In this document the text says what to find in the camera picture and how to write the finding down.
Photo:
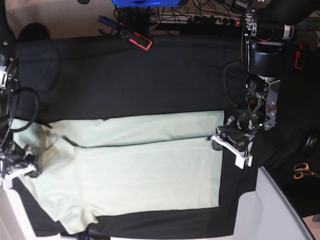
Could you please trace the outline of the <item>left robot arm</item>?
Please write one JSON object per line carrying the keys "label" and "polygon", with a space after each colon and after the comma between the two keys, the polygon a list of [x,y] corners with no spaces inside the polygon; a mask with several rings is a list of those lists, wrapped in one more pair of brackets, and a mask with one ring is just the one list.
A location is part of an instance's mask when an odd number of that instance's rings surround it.
{"label": "left robot arm", "polygon": [[276,125],[287,49],[295,45],[298,31],[320,29],[320,19],[311,17],[319,8],[317,0],[272,0],[260,9],[246,8],[240,47],[245,102],[235,103],[240,114],[229,117],[209,137],[214,150],[227,149],[235,155],[240,169],[252,165],[255,135]]}

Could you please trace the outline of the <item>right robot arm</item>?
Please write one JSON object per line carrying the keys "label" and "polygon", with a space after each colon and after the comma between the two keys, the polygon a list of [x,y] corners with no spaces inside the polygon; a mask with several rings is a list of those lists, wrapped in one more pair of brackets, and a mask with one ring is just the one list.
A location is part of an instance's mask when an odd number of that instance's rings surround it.
{"label": "right robot arm", "polygon": [[[28,145],[20,147],[13,134],[29,128],[35,121],[40,107],[38,93],[29,87],[21,87],[19,81],[20,59],[16,54],[16,38],[11,30],[5,1],[0,2],[0,182],[4,190],[12,188],[13,179],[29,175],[38,177],[40,168]],[[25,126],[13,129],[22,92],[34,96],[34,111]]]}

